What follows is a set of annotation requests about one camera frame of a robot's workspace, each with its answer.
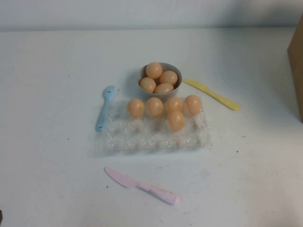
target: egg carton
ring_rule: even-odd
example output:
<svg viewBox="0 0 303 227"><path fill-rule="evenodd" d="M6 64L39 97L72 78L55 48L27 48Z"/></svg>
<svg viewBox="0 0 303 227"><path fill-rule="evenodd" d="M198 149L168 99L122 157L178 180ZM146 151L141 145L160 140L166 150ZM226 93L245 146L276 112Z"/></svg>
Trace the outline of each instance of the egg carton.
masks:
<svg viewBox="0 0 303 227"><path fill-rule="evenodd" d="M203 110L195 116L183 111L185 125L173 132L165 110L161 117L151 118L145 109L142 117L134 119L128 114L127 103L114 101L110 104L106 129L96 132L99 155L178 152L211 146Z"/></svg>

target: pink knife handle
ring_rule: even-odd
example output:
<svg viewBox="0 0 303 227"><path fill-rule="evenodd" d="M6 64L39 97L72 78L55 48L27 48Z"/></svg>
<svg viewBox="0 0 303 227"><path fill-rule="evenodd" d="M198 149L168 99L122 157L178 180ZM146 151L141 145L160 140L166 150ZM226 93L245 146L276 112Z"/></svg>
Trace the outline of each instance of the pink knife handle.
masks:
<svg viewBox="0 0 303 227"><path fill-rule="evenodd" d="M151 185L143 183L143 182L139 182L136 187L169 203L170 205L176 205L180 202L179 196L173 192L169 192L164 189L157 188L155 186L151 186Z"/></svg>

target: pink plastic knife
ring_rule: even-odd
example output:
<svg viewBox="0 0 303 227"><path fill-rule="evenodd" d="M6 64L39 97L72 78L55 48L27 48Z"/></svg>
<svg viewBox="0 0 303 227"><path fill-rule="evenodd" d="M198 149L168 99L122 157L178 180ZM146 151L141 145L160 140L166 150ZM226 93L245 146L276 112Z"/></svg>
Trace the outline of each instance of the pink plastic knife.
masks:
<svg viewBox="0 0 303 227"><path fill-rule="evenodd" d="M171 205L176 205L180 202L179 196L173 192L169 192L164 189L157 188L155 186L151 186L149 184L135 180L129 177L128 175L122 174L108 166L105 167L104 170L114 181L116 181L117 183L121 184L126 188L133 188L133 187L140 188L143 191L148 192L149 194Z"/></svg>

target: egg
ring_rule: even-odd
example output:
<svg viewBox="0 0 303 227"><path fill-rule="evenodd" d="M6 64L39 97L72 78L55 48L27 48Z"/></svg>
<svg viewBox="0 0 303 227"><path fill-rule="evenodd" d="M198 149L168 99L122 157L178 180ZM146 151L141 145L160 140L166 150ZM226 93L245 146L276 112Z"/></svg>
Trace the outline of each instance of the egg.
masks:
<svg viewBox="0 0 303 227"><path fill-rule="evenodd" d="M159 78L162 74L162 66L157 62L149 63L146 67L146 75L152 79Z"/></svg>
<svg viewBox="0 0 303 227"><path fill-rule="evenodd" d="M166 103L165 103L165 111L166 113L169 113L171 111L182 111L183 109L183 104L181 99L177 98L177 97L171 97L169 98Z"/></svg>
<svg viewBox="0 0 303 227"><path fill-rule="evenodd" d="M170 70L163 72L160 76L160 83L170 83L172 86L175 86L177 80L177 74Z"/></svg>
<svg viewBox="0 0 303 227"><path fill-rule="evenodd" d="M127 110L131 117L141 117L144 112L144 103L140 99L134 98L128 102Z"/></svg>
<svg viewBox="0 0 303 227"><path fill-rule="evenodd" d="M187 96L184 100L185 111L191 115L199 113L202 109L202 103L198 96L191 95Z"/></svg>
<svg viewBox="0 0 303 227"><path fill-rule="evenodd" d="M153 93L155 88L156 88L156 82L149 77L144 77L141 81L140 81L140 87L147 92Z"/></svg>
<svg viewBox="0 0 303 227"><path fill-rule="evenodd" d="M166 118L169 122L170 129L173 131L180 131L185 125L185 117L180 111L172 111Z"/></svg>
<svg viewBox="0 0 303 227"><path fill-rule="evenodd" d="M159 84L155 89L155 94L165 94L174 90L174 86L169 83Z"/></svg>
<svg viewBox="0 0 303 227"><path fill-rule="evenodd" d="M152 97L146 102L146 110L150 117L159 117L163 111L163 103L160 99Z"/></svg>

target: white bowl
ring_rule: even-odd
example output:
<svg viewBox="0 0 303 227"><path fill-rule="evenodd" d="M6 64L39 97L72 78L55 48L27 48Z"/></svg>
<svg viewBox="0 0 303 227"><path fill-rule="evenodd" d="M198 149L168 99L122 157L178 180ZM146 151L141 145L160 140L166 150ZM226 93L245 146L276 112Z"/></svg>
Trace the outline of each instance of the white bowl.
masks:
<svg viewBox="0 0 303 227"><path fill-rule="evenodd" d="M151 97L157 97L159 98L161 101L166 101L168 98L170 97L173 97L173 96L176 96L177 92L178 92L178 89L180 87L180 84L182 82L182 75L181 75L181 72L173 65L170 65L170 64L167 64L167 63L163 63L163 62L159 62L159 64L162 66L162 70L163 72L164 71L168 71L168 70L171 70L171 71L174 71L177 76L178 76L178 80L177 80L177 83L175 84L174 86L174 90L171 91L171 92L168 92L168 93L165 93L165 94L154 94L154 93L151 93L151 92L147 92L147 91L144 91L141 87L140 87L140 82L141 80L144 78L144 77L147 77L146 75L146 67L147 65L145 65L144 67L141 68L140 70L140 73L139 75L137 76L137 83L138 83L138 86L140 87L140 96L143 100L147 100ZM156 84L159 85L160 84L160 81L159 81L159 78L158 79L155 79L156 81Z"/></svg>

